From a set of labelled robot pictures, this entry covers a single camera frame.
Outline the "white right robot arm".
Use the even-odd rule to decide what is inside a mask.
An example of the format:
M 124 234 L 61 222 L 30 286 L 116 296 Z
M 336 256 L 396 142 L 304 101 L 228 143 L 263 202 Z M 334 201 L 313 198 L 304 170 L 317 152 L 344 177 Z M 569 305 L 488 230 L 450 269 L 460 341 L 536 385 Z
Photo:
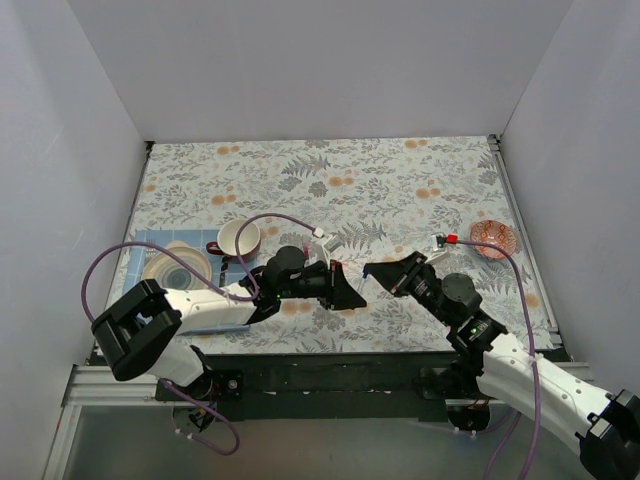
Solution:
M 639 474 L 639 398 L 586 383 L 533 355 L 481 308 L 482 297 L 462 273 L 438 278 L 426 256 L 368 263 L 364 273 L 395 297 L 410 296 L 449 327 L 448 341 L 463 366 L 452 373 L 464 397 L 497 399 L 554 434 L 596 479 Z

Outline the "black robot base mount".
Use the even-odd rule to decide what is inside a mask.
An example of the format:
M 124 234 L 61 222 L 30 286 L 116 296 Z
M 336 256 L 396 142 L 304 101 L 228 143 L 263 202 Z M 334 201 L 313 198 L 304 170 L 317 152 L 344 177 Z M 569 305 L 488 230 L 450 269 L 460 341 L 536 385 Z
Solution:
M 413 418 L 487 430 L 499 418 L 450 371 L 453 353 L 209 355 L 203 378 L 160 401 L 188 395 L 231 421 Z

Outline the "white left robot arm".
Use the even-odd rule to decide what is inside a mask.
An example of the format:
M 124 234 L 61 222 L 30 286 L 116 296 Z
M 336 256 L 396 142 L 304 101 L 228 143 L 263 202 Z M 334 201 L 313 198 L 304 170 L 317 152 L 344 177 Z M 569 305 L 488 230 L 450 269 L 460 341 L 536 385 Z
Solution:
M 177 336 L 262 322 L 278 313 L 285 299 L 315 299 L 335 311 L 367 304 L 339 262 L 310 264 L 301 249 L 285 246 L 224 288 L 165 289 L 155 279 L 141 280 L 92 319 L 91 331 L 116 380 L 150 374 L 200 400 L 212 390 L 210 368 L 202 353 Z

